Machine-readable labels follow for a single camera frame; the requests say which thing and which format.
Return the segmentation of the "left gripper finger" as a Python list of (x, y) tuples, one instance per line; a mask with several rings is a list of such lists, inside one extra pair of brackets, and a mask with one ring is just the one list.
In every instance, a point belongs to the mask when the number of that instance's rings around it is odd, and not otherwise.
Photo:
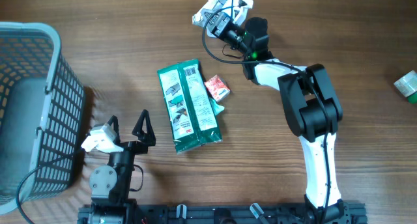
[(116, 133), (115, 142), (116, 143), (120, 143), (121, 142), (121, 139), (120, 139), (120, 133), (119, 133), (119, 122), (118, 122), (118, 118), (115, 115), (112, 115), (110, 117), (110, 119), (108, 120), (108, 124), (110, 126), (113, 126), (113, 130)]
[(153, 147), (156, 145), (156, 136), (151, 125), (149, 112), (144, 109), (132, 130), (132, 135), (136, 136), (142, 144)]

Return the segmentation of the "white tissue pack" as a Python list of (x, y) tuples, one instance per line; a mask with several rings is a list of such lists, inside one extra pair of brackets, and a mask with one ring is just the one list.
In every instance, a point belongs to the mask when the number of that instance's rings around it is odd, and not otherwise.
[[(246, 16), (248, 11), (253, 8), (253, 0), (246, 0), (248, 3), (247, 6), (242, 8), (235, 8), (233, 9), (233, 5), (231, 7), (222, 8), (218, 3), (218, 0), (208, 0), (202, 7), (207, 9), (215, 10), (215, 13), (207, 20), (201, 20), (201, 9), (192, 16), (192, 24), (203, 28), (202, 32), (202, 39), (208, 35), (211, 38), (219, 38), (220, 40), (224, 40), (225, 38), (229, 38), (232, 36), (240, 37), (243, 40), (255, 41), (255, 37), (251, 35), (247, 30), (245, 30), (241, 25), (246, 20)], [(231, 17), (231, 23), (227, 26), (227, 28), (223, 31), (221, 37), (213, 36), (208, 30), (207, 25), (209, 21), (220, 12), (224, 12)]]

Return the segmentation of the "green 3M cloth package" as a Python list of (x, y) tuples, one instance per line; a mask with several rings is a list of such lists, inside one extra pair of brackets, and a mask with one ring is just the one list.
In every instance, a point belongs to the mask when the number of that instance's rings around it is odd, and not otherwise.
[(219, 143), (222, 133), (200, 73), (197, 59), (157, 71), (169, 115), (173, 143), (180, 154)]

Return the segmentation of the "red white small box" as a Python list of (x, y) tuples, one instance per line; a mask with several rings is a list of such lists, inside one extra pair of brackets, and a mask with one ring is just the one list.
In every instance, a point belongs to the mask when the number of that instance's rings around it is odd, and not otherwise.
[(204, 82), (205, 87), (216, 102), (222, 101), (227, 97), (231, 90), (219, 75), (215, 75)]

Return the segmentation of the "teal wet wipes pack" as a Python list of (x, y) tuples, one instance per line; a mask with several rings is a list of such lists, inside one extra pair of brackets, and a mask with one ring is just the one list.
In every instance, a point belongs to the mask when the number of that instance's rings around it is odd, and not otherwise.
[(219, 115), (222, 111), (225, 110), (225, 107), (219, 105), (215, 99), (209, 98), (209, 101), (215, 116)]

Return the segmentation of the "green lid jar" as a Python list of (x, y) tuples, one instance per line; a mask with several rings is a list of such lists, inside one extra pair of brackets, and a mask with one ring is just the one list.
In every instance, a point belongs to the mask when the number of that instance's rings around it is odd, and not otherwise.
[(409, 103), (416, 103), (417, 76), (414, 70), (395, 81), (394, 86)]

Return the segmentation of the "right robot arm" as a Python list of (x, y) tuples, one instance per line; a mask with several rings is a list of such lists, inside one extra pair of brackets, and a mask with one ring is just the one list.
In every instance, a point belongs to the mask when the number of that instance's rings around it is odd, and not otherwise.
[(245, 26), (234, 22), (236, 8), (250, 5), (238, 0), (208, 0), (192, 16), (192, 23), (228, 44), (241, 56), (246, 79), (280, 92), (288, 126), (302, 145), (306, 162), (306, 223), (329, 223), (344, 216), (336, 181), (334, 146), (343, 110), (330, 77), (322, 64), (293, 66), (275, 58), (268, 49), (268, 23), (250, 18)]

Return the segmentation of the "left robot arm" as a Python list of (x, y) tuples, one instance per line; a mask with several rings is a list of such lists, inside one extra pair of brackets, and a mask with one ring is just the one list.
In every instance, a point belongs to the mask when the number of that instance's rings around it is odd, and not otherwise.
[(141, 168), (134, 163), (135, 156), (146, 154), (149, 147), (156, 144), (149, 112), (146, 109), (141, 112), (132, 130), (136, 141), (120, 140), (116, 116), (101, 126), (96, 125), (93, 130), (98, 129), (103, 129), (110, 138), (109, 144), (115, 148), (106, 150), (109, 154), (107, 165), (96, 168), (89, 178), (92, 203), (89, 208), (79, 211), (78, 223), (136, 223), (139, 217), (137, 202), (128, 195), (140, 190), (130, 187), (132, 172)]

